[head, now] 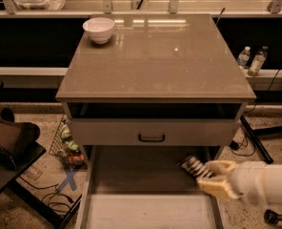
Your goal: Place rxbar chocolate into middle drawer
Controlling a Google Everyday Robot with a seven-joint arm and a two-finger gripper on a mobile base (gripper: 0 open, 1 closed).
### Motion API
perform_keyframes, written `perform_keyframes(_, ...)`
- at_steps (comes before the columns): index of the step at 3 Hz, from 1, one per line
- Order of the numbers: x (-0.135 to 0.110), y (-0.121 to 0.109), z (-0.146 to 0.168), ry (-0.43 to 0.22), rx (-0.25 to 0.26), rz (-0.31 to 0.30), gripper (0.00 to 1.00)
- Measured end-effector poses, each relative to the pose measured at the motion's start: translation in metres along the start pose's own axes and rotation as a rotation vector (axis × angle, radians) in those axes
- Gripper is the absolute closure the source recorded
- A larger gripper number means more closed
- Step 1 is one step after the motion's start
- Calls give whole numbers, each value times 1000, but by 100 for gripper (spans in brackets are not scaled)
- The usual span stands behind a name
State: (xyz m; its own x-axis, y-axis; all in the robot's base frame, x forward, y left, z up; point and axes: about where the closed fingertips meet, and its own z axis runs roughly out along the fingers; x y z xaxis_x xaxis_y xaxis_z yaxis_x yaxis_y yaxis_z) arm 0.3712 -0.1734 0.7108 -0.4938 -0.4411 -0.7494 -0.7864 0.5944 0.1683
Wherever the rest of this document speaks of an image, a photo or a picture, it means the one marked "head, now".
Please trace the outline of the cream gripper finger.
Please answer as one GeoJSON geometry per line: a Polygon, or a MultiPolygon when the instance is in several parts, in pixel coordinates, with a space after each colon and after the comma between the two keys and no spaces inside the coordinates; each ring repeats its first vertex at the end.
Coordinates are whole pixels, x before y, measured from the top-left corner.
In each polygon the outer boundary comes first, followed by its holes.
{"type": "Polygon", "coordinates": [[[227,176],[238,164],[230,160],[211,160],[206,163],[206,166],[217,176],[227,176]]]}
{"type": "Polygon", "coordinates": [[[215,198],[222,200],[233,198],[232,187],[224,177],[201,177],[196,182],[204,193],[215,198]]]}

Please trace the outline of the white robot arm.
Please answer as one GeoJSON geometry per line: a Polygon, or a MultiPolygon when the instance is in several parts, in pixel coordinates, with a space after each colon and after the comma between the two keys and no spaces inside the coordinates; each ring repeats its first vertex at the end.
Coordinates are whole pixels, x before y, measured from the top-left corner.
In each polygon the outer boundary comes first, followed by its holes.
{"type": "Polygon", "coordinates": [[[246,205],[282,205],[282,164],[214,160],[206,166],[214,176],[196,180],[204,193],[246,205]]]}

